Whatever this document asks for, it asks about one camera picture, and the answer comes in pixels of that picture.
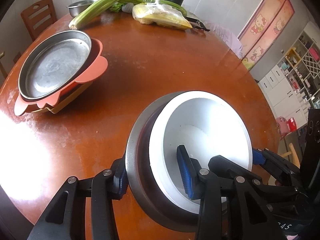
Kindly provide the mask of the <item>round metal pan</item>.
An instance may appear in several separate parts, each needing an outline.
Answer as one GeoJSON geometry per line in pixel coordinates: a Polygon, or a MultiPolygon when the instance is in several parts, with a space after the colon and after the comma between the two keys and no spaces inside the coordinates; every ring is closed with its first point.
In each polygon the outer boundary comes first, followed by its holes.
{"type": "Polygon", "coordinates": [[[21,96],[35,101],[55,93],[80,72],[91,49],[91,38],[79,30],[62,31],[42,41],[20,70],[21,96]]]}

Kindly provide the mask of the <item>stainless steel bowl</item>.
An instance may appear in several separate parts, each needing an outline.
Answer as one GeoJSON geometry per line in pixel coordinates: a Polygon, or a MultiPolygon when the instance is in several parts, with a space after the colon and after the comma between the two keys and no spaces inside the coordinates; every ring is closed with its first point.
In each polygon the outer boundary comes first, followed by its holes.
{"type": "Polygon", "coordinates": [[[126,172],[130,189],[143,211],[156,223],[179,232],[194,232],[198,214],[185,210],[161,191],[152,174],[149,161],[151,130],[161,111],[180,100],[175,111],[174,126],[169,130],[169,139],[177,147],[184,144],[188,154],[201,164],[207,164],[209,153],[208,135],[204,132],[204,119],[197,120],[196,113],[208,110],[215,95],[203,91],[175,92],[162,96],[142,111],[131,129],[125,152],[126,172]]]}

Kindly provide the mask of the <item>red instant noodle cup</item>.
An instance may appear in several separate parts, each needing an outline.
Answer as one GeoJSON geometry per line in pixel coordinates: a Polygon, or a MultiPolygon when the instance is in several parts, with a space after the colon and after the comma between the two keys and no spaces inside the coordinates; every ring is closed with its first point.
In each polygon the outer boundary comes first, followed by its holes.
{"type": "Polygon", "coordinates": [[[188,107],[194,100],[194,92],[178,94],[171,99],[161,110],[153,124],[149,141],[149,160],[155,181],[175,206],[182,210],[198,214],[199,202],[191,201],[184,193],[183,183],[176,159],[176,148],[178,145],[191,146],[191,136],[199,135],[201,130],[196,127],[195,122],[188,121],[188,107]]]}

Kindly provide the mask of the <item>black tray on table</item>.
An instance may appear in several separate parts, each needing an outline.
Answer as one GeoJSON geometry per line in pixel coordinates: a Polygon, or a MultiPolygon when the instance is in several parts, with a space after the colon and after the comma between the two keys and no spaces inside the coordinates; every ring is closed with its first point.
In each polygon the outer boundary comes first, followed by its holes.
{"type": "Polygon", "coordinates": [[[204,31],[210,31],[210,29],[206,28],[204,23],[202,23],[199,19],[195,19],[195,18],[192,18],[192,17],[186,17],[186,19],[193,26],[193,28],[204,30],[204,31]]]}

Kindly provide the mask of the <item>celery bunch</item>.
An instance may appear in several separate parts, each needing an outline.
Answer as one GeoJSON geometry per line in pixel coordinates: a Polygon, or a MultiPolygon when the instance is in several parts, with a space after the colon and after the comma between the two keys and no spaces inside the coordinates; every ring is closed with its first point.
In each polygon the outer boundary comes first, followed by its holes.
{"type": "Polygon", "coordinates": [[[73,18],[69,23],[68,27],[71,30],[80,30],[88,22],[93,20],[95,17],[102,14],[104,11],[109,9],[114,3],[120,0],[98,0],[90,5],[87,9],[81,12],[78,16],[73,18]]]}
{"type": "Polygon", "coordinates": [[[182,7],[181,5],[178,5],[174,2],[167,1],[167,0],[120,0],[119,1],[119,3],[121,3],[121,4],[132,3],[134,5],[137,5],[139,3],[156,3],[156,2],[159,4],[169,5],[169,6],[173,7],[174,9],[178,10],[179,12],[181,12],[184,17],[187,17],[187,11],[184,9],[184,7],[182,7]]]}

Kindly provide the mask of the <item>white shelf cabinet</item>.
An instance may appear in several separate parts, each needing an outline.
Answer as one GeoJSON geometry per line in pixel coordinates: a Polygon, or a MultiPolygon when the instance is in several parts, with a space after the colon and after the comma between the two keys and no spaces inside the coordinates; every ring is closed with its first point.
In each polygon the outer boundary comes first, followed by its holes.
{"type": "Polygon", "coordinates": [[[308,22],[258,85],[275,118],[307,124],[308,111],[319,108],[319,27],[308,22]]]}

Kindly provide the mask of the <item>hello kitty folding screen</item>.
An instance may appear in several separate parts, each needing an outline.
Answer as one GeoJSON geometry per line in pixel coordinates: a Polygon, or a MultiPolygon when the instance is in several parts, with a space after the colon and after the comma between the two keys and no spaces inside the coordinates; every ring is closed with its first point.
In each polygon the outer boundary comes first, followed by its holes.
{"type": "Polygon", "coordinates": [[[290,0],[262,0],[239,36],[247,70],[263,57],[294,13],[290,0]]]}

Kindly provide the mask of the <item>yellow shell-shaped plate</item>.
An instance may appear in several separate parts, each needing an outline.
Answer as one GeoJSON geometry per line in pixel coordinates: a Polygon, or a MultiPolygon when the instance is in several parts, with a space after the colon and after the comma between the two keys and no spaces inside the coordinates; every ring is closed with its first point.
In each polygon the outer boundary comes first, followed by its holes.
{"type": "Polygon", "coordinates": [[[52,106],[46,106],[44,109],[35,109],[31,111],[32,113],[45,113],[45,112],[51,112],[53,114],[59,113],[63,108],[65,108],[69,103],[71,103],[73,100],[75,100],[81,93],[83,93],[89,86],[91,86],[93,81],[84,83],[84,84],[78,84],[73,89],[71,89],[67,94],[60,97],[58,104],[54,107],[52,106]]]}

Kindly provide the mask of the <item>steel basin at back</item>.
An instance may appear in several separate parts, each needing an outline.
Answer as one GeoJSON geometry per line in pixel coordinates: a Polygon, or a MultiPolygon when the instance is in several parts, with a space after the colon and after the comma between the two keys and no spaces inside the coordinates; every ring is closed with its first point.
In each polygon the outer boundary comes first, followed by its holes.
{"type": "Polygon", "coordinates": [[[86,10],[90,5],[99,0],[82,0],[70,4],[67,8],[72,18],[78,16],[81,12],[86,10]]]}

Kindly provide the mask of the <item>light wooden chair right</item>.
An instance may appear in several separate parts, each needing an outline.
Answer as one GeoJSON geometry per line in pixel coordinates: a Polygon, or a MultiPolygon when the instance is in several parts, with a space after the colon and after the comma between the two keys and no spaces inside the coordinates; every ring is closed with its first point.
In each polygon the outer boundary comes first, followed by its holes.
{"type": "Polygon", "coordinates": [[[287,157],[289,155],[292,156],[293,164],[296,167],[300,168],[300,161],[299,161],[299,158],[298,158],[298,155],[297,155],[297,152],[296,152],[296,150],[294,148],[293,143],[289,143],[289,151],[286,152],[286,153],[281,154],[280,156],[284,158],[284,157],[287,157]]]}

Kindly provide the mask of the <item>red children stool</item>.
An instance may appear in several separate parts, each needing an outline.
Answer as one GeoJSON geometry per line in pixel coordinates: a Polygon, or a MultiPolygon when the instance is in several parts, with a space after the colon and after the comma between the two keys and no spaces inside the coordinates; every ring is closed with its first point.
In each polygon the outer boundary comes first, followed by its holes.
{"type": "Polygon", "coordinates": [[[297,124],[296,124],[296,121],[294,118],[290,118],[288,121],[287,121],[287,125],[289,127],[289,130],[290,132],[294,132],[297,130],[297,124]]]}

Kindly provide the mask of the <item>wall power socket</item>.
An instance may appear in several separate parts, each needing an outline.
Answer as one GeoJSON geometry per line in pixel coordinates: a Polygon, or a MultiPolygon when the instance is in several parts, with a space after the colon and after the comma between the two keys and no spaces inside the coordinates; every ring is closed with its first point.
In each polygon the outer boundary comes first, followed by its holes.
{"type": "Polygon", "coordinates": [[[21,57],[21,53],[20,53],[20,52],[18,52],[18,53],[15,55],[15,57],[13,58],[13,62],[14,62],[14,64],[16,64],[16,63],[17,63],[17,61],[20,59],[20,57],[21,57]]]}

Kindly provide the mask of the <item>wooden slat-back chair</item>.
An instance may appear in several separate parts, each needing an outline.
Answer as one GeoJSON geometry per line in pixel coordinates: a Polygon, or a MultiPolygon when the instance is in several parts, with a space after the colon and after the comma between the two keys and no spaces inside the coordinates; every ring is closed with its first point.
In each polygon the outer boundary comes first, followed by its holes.
{"type": "Polygon", "coordinates": [[[22,20],[33,41],[57,21],[53,0],[40,0],[21,12],[22,20]]]}

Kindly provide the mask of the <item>orange bear-shaped plate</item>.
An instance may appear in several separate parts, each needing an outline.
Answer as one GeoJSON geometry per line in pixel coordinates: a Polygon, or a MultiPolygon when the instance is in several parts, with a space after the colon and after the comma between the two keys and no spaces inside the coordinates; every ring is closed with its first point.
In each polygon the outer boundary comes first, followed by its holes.
{"type": "Polygon", "coordinates": [[[25,99],[21,94],[18,95],[14,113],[16,116],[22,116],[24,113],[31,113],[35,109],[44,109],[46,106],[56,106],[61,96],[67,94],[78,84],[84,84],[96,80],[106,72],[108,61],[102,54],[103,44],[96,38],[92,39],[92,50],[88,57],[88,62],[85,63],[84,68],[80,73],[71,80],[68,84],[64,85],[58,91],[46,96],[40,100],[30,101],[25,99]]]}

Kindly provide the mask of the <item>pink children stool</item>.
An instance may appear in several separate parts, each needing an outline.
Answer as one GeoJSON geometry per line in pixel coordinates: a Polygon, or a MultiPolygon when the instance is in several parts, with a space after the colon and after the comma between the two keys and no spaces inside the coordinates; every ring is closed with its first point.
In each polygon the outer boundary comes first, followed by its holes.
{"type": "Polygon", "coordinates": [[[290,132],[287,120],[284,117],[280,116],[276,118],[276,122],[281,136],[287,135],[290,132]]]}

